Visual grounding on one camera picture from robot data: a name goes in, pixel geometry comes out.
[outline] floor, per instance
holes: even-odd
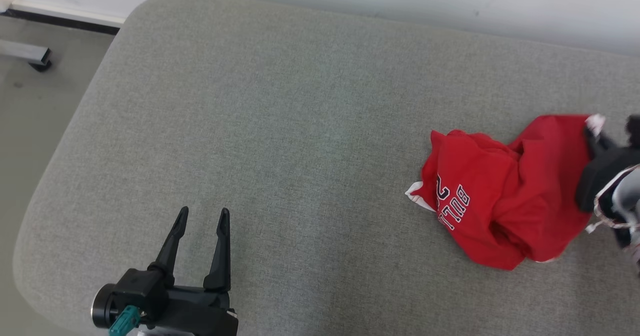
[[[10,265],[29,200],[114,36],[0,16],[0,38],[47,46],[53,62],[41,74],[0,57],[2,334],[73,336],[26,304]]]

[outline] camera lens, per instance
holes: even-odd
[[[112,296],[114,287],[114,284],[106,284],[98,291],[93,300],[91,319],[93,324],[100,329],[109,329],[118,317],[118,310]]]

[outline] red cloth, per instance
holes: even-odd
[[[485,134],[432,131],[423,186],[411,194],[437,210],[476,263],[513,270],[525,257],[548,261],[590,219],[574,202],[590,160],[587,117],[538,117],[508,146]]]

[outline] red shirt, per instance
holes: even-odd
[[[589,162],[588,115],[544,115],[510,145],[485,134],[431,132],[422,188],[412,192],[476,263],[513,270],[559,256],[589,213],[574,194]]]

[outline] metal table leg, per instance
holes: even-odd
[[[51,50],[48,47],[0,40],[0,55],[26,60],[32,68],[39,72],[50,68],[50,54]]]

